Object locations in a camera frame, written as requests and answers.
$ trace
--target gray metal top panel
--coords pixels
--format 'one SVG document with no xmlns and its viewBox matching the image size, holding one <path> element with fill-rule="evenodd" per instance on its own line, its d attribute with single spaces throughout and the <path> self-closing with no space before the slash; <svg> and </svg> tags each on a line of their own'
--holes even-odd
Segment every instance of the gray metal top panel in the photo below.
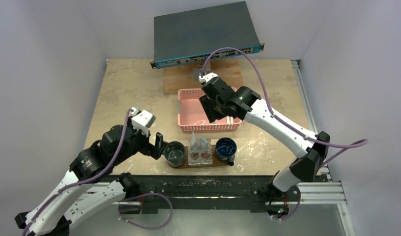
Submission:
<svg viewBox="0 0 401 236">
<path fill-rule="evenodd" d="M 244 1 L 154 17 L 154 61 L 258 44 Z"/>
</svg>

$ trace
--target wooden board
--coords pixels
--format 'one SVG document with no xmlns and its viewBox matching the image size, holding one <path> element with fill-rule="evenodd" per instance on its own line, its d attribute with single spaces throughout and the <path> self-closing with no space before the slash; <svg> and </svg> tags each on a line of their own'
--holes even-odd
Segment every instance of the wooden board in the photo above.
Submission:
<svg viewBox="0 0 401 236">
<path fill-rule="evenodd" d="M 193 68 L 201 63 L 164 68 L 163 94 L 177 94 L 179 89 L 197 89 L 201 84 L 193 78 Z M 218 59 L 211 61 L 211 70 L 218 74 L 231 87 L 244 85 L 241 68 L 237 59 Z"/>
<path fill-rule="evenodd" d="M 215 145 L 212 145 L 212 164 L 189 165 L 188 151 L 187 151 L 187 147 L 185 147 L 185 164 L 183 164 L 182 166 L 179 166 L 179 167 L 172 167 L 172 166 L 170 166 L 170 167 L 175 168 L 175 169 L 187 169 L 187 168 L 219 167 L 219 166 L 227 166 L 228 165 L 227 163 L 218 160 L 218 158 L 216 156 L 217 156 L 217 154 L 215 151 Z"/>
</svg>

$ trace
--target plastic basket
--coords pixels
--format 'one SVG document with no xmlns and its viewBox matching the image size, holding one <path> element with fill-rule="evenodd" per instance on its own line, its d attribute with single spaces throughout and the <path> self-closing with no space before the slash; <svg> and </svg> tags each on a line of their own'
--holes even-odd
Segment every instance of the plastic basket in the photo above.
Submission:
<svg viewBox="0 0 401 236">
<path fill-rule="evenodd" d="M 240 125 L 239 118 L 222 118 L 210 124 L 199 98 L 205 93 L 200 88 L 181 89 L 177 92 L 177 124 L 183 132 L 234 131 Z"/>
</svg>

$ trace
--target white wall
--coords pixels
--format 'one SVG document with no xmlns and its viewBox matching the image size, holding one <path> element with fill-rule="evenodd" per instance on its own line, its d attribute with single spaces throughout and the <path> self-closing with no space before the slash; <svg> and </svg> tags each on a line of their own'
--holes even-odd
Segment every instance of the white wall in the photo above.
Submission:
<svg viewBox="0 0 401 236">
<path fill-rule="evenodd" d="M 240 0 L 78 0 L 107 58 L 153 58 L 154 17 Z M 247 0 L 258 58 L 300 59 L 333 0 Z"/>
<path fill-rule="evenodd" d="M 82 149 L 104 64 L 75 0 L 0 1 L 0 235 Z"/>
<path fill-rule="evenodd" d="M 370 140 L 330 165 L 357 235 L 401 235 L 401 0 L 338 1 L 300 66 L 332 142 Z"/>
</svg>

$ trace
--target table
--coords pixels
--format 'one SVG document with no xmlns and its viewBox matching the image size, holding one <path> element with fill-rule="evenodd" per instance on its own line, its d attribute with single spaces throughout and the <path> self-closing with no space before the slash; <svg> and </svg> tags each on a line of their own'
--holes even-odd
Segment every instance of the table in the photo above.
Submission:
<svg viewBox="0 0 401 236">
<path fill-rule="evenodd" d="M 246 59 L 238 59 L 244 85 L 263 94 L 257 75 Z M 136 106 L 148 110 L 157 119 L 150 128 L 152 143 L 155 133 L 167 142 L 187 145 L 191 134 L 177 125 L 177 95 L 163 95 L 163 70 L 152 69 L 149 59 L 109 59 L 96 107 L 87 134 L 85 147 L 101 139 L 112 126 L 122 124 L 125 112 Z M 290 60 L 255 59 L 269 94 L 272 106 L 299 125 L 309 128 L 305 109 Z M 164 157 L 154 160 L 138 153 L 114 168 L 113 174 L 131 172 L 136 175 L 273 175 L 288 165 L 293 154 L 278 140 L 247 122 L 234 132 L 207 133 L 215 143 L 230 137 L 238 146 L 235 165 L 225 167 L 174 169 Z"/>
</svg>

